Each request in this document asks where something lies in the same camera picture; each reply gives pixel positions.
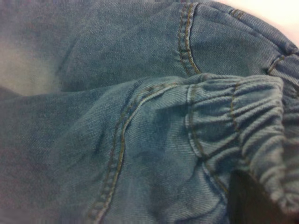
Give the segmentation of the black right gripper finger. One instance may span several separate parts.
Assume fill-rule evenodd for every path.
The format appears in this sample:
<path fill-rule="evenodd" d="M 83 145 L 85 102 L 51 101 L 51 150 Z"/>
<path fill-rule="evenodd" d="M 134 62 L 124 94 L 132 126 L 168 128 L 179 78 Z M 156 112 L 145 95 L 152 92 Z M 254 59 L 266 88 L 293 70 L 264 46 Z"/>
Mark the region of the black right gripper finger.
<path fill-rule="evenodd" d="M 231 224 L 284 223 L 284 214 L 263 186 L 241 170 L 231 173 L 227 210 Z"/>

